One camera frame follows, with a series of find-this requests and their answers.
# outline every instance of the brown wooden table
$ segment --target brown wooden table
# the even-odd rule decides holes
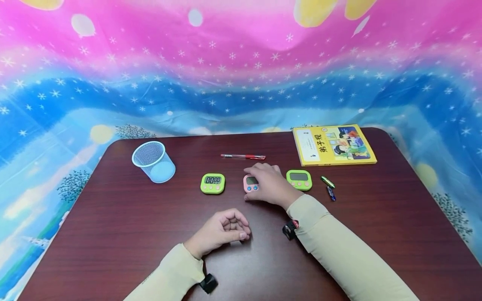
[[[420,300],[480,300],[482,269],[470,251],[389,136],[373,128],[363,132],[378,163],[305,168],[313,178],[308,193],[385,259]],[[132,152],[148,139],[113,143],[21,301],[122,300],[175,244],[216,211],[234,207],[250,221],[253,239],[207,256],[207,271],[219,286],[211,296],[195,286],[186,300],[347,300],[303,246],[281,233],[288,221],[281,208],[244,202],[243,168],[256,161],[219,156],[262,154],[283,173],[299,169],[292,133],[158,140],[176,165],[174,177],[154,184],[131,163]],[[199,189],[208,172],[225,175],[222,194]],[[336,202],[321,175],[336,184]]]

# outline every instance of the green battery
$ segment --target green battery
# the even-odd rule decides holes
[[[326,177],[323,177],[321,176],[321,180],[323,182],[325,182],[328,186],[330,186],[331,188],[334,188],[335,187],[335,184],[333,184],[330,180],[328,180]]]

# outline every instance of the wrist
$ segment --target wrist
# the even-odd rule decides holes
[[[287,194],[285,200],[281,204],[281,207],[283,207],[284,211],[287,211],[291,204],[296,202],[296,200],[299,199],[302,195],[304,195],[303,192],[293,189],[289,194]]]
[[[202,252],[199,249],[194,236],[188,239],[183,245],[186,248],[186,250],[191,254],[192,257],[194,257],[197,260],[201,260]]]

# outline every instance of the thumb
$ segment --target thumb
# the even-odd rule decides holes
[[[245,201],[259,201],[261,200],[261,193],[259,191],[253,191],[250,193],[246,193],[244,195]]]
[[[223,244],[227,244],[233,241],[244,240],[247,237],[247,233],[239,230],[225,231],[221,235]]]

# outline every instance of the black wrist device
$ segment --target black wrist device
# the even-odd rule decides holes
[[[210,294],[217,287],[217,280],[213,275],[207,274],[204,280],[199,283],[199,286],[206,294]]]
[[[299,228],[298,221],[291,220],[283,226],[283,234],[286,235],[288,240],[292,240],[296,237],[295,230]]]

